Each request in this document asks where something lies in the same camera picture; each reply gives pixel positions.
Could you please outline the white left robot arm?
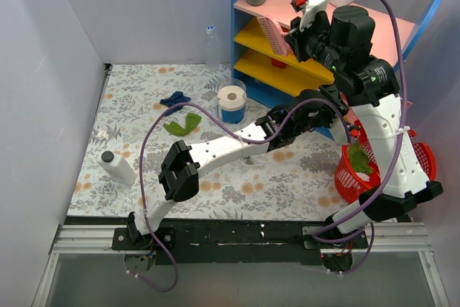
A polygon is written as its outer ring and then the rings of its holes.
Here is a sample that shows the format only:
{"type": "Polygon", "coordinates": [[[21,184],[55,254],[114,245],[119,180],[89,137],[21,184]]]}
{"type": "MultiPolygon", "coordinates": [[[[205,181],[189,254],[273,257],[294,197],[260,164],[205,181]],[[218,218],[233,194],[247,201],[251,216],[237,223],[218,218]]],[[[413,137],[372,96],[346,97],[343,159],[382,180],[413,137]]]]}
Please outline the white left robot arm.
{"type": "Polygon", "coordinates": [[[177,203],[199,192],[199,180],[211,171],[252,155],[261,155],[288,146],[295,138],[318,127],[331,128],[349,111],[339,91],[332,85],[306,89],[290,104],[272,108],[263,117],[237,132],[211,141],[188,145],[183,140],[172,144],[158,175],[160,194],[144,202],[142,210],[131,212],[126,227],[128,240],[137,249],[146,249],[153,231],[177,203]]]}

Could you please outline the pink hand brush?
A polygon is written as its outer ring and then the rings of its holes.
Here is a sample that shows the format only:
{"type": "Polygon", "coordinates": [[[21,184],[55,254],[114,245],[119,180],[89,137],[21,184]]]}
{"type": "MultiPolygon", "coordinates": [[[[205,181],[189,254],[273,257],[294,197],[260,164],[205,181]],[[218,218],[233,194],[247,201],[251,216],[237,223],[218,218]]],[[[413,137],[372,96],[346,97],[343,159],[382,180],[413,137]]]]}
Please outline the pink hand brush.
{"type": "Polygon", "coordinates": [[[291,48],[284,39],[287,33],[282,30],[279,23],[269,17],[257,17],[257,21],[267,38],[273,53],[279,56],[287,57],[291,53],[291,48]]]}

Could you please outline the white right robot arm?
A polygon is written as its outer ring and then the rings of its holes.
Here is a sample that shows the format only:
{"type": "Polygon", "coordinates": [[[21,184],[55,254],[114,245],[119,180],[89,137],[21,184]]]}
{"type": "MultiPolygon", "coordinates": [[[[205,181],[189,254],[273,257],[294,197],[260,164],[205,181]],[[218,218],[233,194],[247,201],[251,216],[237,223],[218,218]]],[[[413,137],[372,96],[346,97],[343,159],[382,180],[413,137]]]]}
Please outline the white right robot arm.
{"type": "Polygon", "coordinates": [[[387,61],[370,53],[375,23],[368,11],[341,6],[332,17],[320,11],[307,25],[301,21],[291,21],[285,41],[298,61],[313,59],[333,73],[334,86],[366,132],[381,178],[378,186],[329,216],[327,226],[313,234],[339,248],[363,226],[402,216],[441,195],[443,188],[428,178],[414,152],[400,79],[387,61]]]}

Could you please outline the dark blue paper scrap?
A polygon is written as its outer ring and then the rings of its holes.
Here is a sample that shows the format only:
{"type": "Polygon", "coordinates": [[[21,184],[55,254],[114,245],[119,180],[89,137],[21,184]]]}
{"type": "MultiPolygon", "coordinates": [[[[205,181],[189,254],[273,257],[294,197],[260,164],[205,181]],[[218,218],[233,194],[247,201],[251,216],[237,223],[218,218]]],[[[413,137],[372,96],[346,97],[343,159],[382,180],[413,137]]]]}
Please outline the dark blue paper scrap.
{"type": "Polygon", "coordinates": [[[171,96],[168,98],[164,98],[160,100],[160,104],[163,106],[171,107],[176,104],[180,103],[187,103],[191,100],[190,97],[185,96],[182,91],[175,91],[171,96]]]}

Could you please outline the small green paper scrap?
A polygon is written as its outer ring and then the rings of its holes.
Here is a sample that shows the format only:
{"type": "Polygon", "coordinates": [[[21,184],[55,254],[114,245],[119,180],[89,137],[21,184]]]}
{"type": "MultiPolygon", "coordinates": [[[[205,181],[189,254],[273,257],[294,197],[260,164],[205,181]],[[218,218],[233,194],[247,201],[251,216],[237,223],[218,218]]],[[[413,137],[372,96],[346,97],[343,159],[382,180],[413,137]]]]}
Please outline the small green paper scrap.
{"type": "Polygon", "coordinates": [[[201,123],[201,116],[189,112],[185,118],[185,134],[191,133],[201,123]]]}

